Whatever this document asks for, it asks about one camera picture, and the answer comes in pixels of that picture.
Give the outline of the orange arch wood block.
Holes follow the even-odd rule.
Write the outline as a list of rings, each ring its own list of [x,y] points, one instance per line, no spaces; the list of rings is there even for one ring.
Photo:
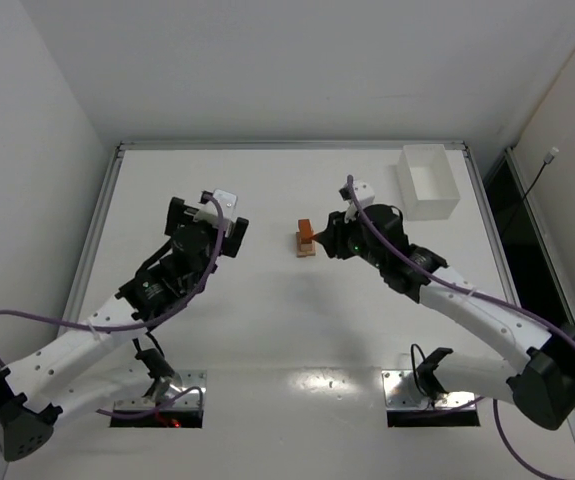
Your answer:
[[[312,242],[314,231],[309,219],[298,220],[298,234],[301,243],[310,244]]]

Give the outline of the white plastic bin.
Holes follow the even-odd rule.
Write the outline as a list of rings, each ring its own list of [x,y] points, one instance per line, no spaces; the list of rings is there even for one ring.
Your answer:
[[[449,219],[460,193],[443,145],[405,145],[395,170],[407,219]]]

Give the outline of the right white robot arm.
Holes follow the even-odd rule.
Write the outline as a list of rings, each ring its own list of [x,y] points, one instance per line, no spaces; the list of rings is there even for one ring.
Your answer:
[[[439,347],[407,376],[410,400],[424,404],[466,391],[512,404],[536,425],[558,429],[575,408],[575,327],[553,333],[484,300],[444,258],[409,241],[397,209],[375,204],[364,212],[365,220],[330,213],[314,240],[331,258],[361,258],[390,289],[453,320],[500,356],[476,358]]]

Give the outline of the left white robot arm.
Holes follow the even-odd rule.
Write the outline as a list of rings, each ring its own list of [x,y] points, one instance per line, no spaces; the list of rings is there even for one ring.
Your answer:
[[[249,226],[237,217],[235,194],[216,189],[198,207],[170,202],[167,241],[100,308],[27,357],[0,361],[0,452],[7,462],[43,447],[66,422],[106,405],[143,396],[144,417],[171,407],[200,387],[186,386],[158,347],[139,349],[134,361],[106,372],[89,371],[107,355],[184,310],[205,289],[219,256],[237,255]]]

